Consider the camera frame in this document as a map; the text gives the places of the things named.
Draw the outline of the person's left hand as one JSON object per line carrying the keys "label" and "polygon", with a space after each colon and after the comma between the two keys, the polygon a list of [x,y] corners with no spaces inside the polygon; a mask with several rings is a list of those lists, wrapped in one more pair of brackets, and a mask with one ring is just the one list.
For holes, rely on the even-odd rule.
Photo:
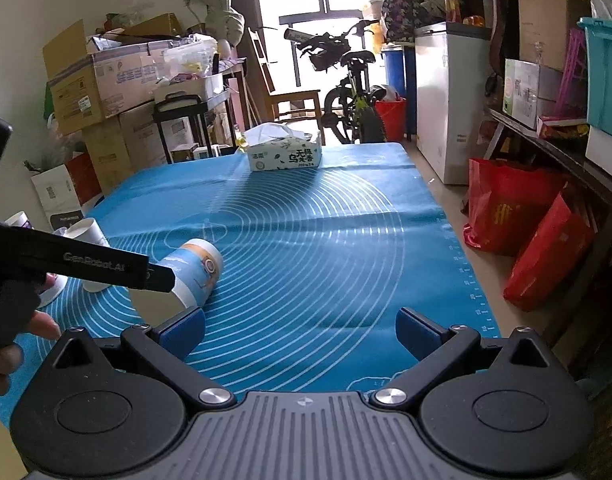
{"label": "person's left hand", "polygon": [[[46,312],[35,311],[24,328],[25,333],[48,340],[61,336],[60,326]],[[0,348],[0,396],[10,389],[10,375],[23,364],[23,351],[18,344]]]}

